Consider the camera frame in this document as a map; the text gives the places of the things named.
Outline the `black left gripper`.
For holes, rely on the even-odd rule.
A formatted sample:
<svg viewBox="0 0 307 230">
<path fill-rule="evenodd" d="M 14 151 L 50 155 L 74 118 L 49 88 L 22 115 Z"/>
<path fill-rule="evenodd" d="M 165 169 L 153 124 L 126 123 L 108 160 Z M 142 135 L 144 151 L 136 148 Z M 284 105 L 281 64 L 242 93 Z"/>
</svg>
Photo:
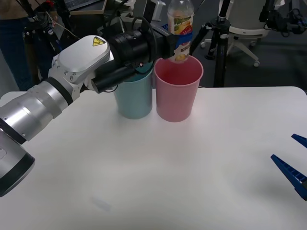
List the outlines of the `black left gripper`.
<svg viewBox="0 0 307 230">
<path fill-rule="evenodd" d="M 187 60 L 192 41 L 192 32 L 188 34 L 172 34 L 156 23 L 151 24 L 157 42 L 157 53 L 155 59 L 163 58 L 169 60 Z"/>
</svg>

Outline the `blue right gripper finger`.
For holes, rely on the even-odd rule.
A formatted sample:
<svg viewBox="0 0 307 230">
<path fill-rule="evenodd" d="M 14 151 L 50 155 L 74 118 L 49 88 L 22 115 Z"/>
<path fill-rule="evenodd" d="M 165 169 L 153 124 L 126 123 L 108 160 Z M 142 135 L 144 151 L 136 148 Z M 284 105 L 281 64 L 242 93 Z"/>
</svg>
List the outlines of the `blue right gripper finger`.
<svg viewBox="0 0 307 230">
<path fill-rule="evenodd" d="M 291 137 L 294 140 L 296 140 L 297 142 L 299 142 L 301 145 L 303 145 L 305 148 L 307 148 L 307 138 L 302 137 L 302 136 L 297 135 L 297 134 L 293 134 Z"/>
<path fill-rule="evenodd" d="M 276 155 L 271 155 L 271 159 L 279 168 L 279 170 L 284 174 L 288 181 L 292 184 L 295 191 L 300 195 L 304 200 L 307 199 L 307 177 L 293 168 L 291 165 L 287 164 L 281 160 Z"/>
</svg>

